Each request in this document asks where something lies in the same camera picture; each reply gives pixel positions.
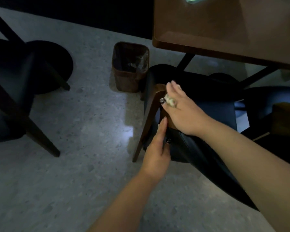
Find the hand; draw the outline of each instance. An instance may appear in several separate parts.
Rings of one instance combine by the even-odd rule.
[[[167,103],[164,103],[162,107],[170,115],[176,128],[187,135],[200,137],[211,118],[182,91],[175,81],[168,82],[166,90],[168,95],[176,101],[176,108]]]
[[[169,167],[171,156],[170,146],[166,143],[163,147],[168,119],[164,117],[150,145],[147,147],[140,174],[149,176],[157,184],[165,175]]]

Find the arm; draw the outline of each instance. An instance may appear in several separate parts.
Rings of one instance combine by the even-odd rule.
[[[124,187],[87,232],[136,231],[147,199],[164,177],[171,160],[169,144],[163,147],[166,128],[167,119],[163,119],[146,150],[139,173]]]
[[[177,108],[163,104],[175,126],[209,144],[273,228],[290,231],[290,164],[207,116],[175,82],[167,92],[177,101]]]

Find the table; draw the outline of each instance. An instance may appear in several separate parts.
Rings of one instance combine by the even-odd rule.
[[[267,66],[241,81],[248,86],[277,69],[290,70],[290,0],[154,1],[153,45]]]

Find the black round base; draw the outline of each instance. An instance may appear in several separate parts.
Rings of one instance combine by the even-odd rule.
[[[54,67],[65,81],[70,78],[73,71],[73,60],[65,48],[56,43],[43,40],[30,41],[27,44],[39,54],[42,54],[45,60]],[[39,80],[35,94],[44,94],[60,88],[56,80],[49,74],[41,75]]]

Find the fingernail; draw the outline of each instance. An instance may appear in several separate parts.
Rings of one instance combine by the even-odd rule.
[[[161,104],[164,104],[164,103],[166,102],[166,100],[165,100],[165,98],[160,98],[159,102],[160,102]]]

